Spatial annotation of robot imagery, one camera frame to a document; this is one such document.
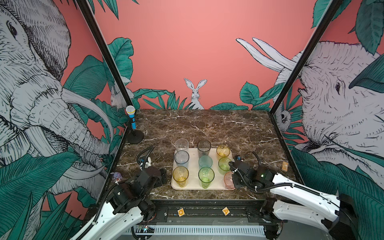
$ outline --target blue-gray glass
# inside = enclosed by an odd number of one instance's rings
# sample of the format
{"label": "blue-gray glass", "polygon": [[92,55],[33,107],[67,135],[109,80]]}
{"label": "blue-gray glass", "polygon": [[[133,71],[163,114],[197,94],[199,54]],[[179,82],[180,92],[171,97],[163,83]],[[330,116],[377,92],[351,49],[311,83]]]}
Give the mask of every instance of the blue-gray glass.
{"label": "blue-gray glass", "polygon": [[199,158],[199,167],[211,167],[213,164],[212,158],[210,156],[204,155]]}
{"label": "blue-gray glass", "polygon": [[189,154],[186,151],[178,151],[177,153],[175,153],[174,159],[179,167],[188,167]]}
{"label": "blue-gray glass", "polygon": [[207,156],[210,150],[211,150],[211,143],[208,140],[200,140],[197,143],[197,153],[199,155],[199,159],[202,156]]}

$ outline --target rabbit ear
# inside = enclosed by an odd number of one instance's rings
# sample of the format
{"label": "rabbit ear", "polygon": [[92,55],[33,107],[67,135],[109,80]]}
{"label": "rabbit ear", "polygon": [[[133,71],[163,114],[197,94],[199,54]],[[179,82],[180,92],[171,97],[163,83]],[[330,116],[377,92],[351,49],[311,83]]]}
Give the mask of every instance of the rabbit ear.
{"label": "rabbit ear", "polygon": [[192,90],[195,89],[195,86],[193,85],[193,83],[192,83],[191,81],[189,81],[189,80],[186,79],[186,78],[184,78],[184,80],[185,80],[185,83],[187,84],[187,86],[188,86],[190,89],[192,89]]}
{"label": "rabbit ear", "polygon": [[197,85],[196,89],[201,88],[201,87],[204,86],[204,84],[206,84],[206,83],[207,83],[207,80],[206,80],[206,79],[201,80],[201,81],[199,82],[199,84]]}

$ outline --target rabbit drawing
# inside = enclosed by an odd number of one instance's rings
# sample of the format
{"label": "rabbit drawing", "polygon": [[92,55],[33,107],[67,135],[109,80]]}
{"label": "rabbit drawing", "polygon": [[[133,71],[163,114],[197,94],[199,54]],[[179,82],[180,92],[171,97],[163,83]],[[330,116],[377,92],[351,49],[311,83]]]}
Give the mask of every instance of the rabbit drawing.
{"label": "rabbit drawing", "polygon": [[191,99],[192,104],[191,104],[191,106],[195,105],[192,107],[192,109],[204,109],[204,107],[199,102],[199,98],[200,98],[199,88],[204,86],[204,84],[207,83],[207,80],[206,79],[201,80],[196,88],[190,80],[188,80],[186,78],[184,78],[184,80],[185,80],[185,83],[187,84],[188,88],[192,89],[192,99]]}

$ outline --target elephant ear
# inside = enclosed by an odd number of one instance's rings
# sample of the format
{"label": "elephant ear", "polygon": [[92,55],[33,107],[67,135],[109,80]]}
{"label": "elephant ear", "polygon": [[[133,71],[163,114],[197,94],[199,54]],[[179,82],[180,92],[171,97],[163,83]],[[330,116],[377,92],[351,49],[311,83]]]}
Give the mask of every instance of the elephant ear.
{"label": "elephant ear", "polygon": [[24,27],[28,39],[47,70],[61,79],[67,67],[71,45],[70,32],[53,0],[0,0]]}

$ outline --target clear glass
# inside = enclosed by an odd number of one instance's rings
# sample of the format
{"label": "clear glass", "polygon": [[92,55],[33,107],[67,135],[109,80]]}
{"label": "clear glass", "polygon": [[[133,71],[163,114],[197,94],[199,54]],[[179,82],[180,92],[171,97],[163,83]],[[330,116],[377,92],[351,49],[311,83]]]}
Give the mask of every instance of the clear glass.
{"label": "clear glass", "polygon": [[233,172],[229,171],[224,175],[224,185],[225,188],[228,190],[234,190],[235,185],[233,184],[233,179],[232,179]]}
{"label": "clear glass", "polygon": [[209,187],[214,178],[215,173],[210,167],[203,167],[202,169],[200,169],[199,179],[203,188]]}
{"label": "clear glass", "polygon": [[211,143],[208,140],[200,140],[197,143],[197,153],[199,154],[199,158],[201,158],[201,156],[207,156],[210,150]]}
{"label": "clear glass", "polygon": [[220,160],[218,161],[218,167],[219,167],[219,172],[223,175],[225,175],[229,170],[230,170],[230,167],[229,167],[229,162],[231,162],[232,160],[227,158],[227,157],[222,157],[220,158]]}
{"label": "clear glass", "polygon": [[199,158],[199,167],[211,167],[213,164],[212,158],[210,156],[204,155]]}
{"label": "clear glass", "polygon": [[186,167],[180,166],[173,170],[172,176],[180,187],[185,187],[185,185],[187,184],[189,172]]}
{"label": "clear glass", "polygon": [[178,151],[175,153],[174,160],[178,166],[188,167],[189,154],[184,151]]}
{"label": "clear glass", "polygon": [[217,146],[216,153],[220,157],[227,157],[231,153],[231,150],[226,145],[219,145]]}
{"label": "clear glass", "polygon": [[189,149],[189,141],[185,138],[179,138],[175,142],[176,151],[186,151]]}

